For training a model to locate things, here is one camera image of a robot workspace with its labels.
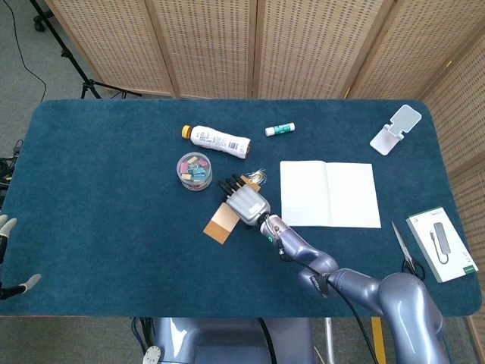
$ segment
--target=bottle label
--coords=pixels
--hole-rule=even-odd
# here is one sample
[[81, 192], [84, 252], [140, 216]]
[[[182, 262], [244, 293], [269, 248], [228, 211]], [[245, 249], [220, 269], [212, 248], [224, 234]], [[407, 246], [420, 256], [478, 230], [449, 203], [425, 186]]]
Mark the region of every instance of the bottle label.
[[190, 139], [197, 146], [221, 150], [239, 158], [245, 158], [248, 152], [248, 138], [221, 133], [210, 127], [194, 127]]

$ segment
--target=orange bottle cap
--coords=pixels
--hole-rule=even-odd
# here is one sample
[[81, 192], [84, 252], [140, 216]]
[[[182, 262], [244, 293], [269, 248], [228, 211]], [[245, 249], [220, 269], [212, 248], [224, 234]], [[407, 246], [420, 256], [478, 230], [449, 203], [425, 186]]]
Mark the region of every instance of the orange bottle cap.
[[189, 139], [190, 125], [184, 125], [182, 128], [182, 138]]

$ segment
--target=brown card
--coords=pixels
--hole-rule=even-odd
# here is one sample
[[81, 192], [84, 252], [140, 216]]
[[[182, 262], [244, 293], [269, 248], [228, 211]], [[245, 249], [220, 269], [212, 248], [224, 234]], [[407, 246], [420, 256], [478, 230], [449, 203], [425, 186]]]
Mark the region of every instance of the brown card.
[[[261, 188], [258, 184], [249, 182], [246, 176], [241, 176], [241, 178], [255, 191], [259, 191]], [[238, 221], [239, 216], [236, 215], [228, 204], [223, 202], [205, 227], [204, 233], [216, 240], [219, 244], [224, 244]]]

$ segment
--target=scissor handle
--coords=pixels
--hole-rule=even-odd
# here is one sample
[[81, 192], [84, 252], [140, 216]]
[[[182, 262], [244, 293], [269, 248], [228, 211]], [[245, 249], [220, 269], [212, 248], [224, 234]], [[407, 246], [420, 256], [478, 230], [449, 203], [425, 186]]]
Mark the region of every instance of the scissor handle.
[[423, 281], [426, 278], [426, 271], [424, 270], [423, 265], [421, 265], [416, 259], [412, 260], [412, 264], [415, 266], [414, 269], [412, 268], [411, 263], [405, 259], [402, 262], [401, 271], [403, 273], [410, 273]]

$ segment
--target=white notebook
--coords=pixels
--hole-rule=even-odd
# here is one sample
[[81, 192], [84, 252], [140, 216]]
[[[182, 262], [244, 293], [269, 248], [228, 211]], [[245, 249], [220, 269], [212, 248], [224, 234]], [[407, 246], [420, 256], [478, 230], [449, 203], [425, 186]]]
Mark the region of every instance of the white notebook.
[[380, 228], [372, 165], [282, 161], [280, 173], [288, 225]]

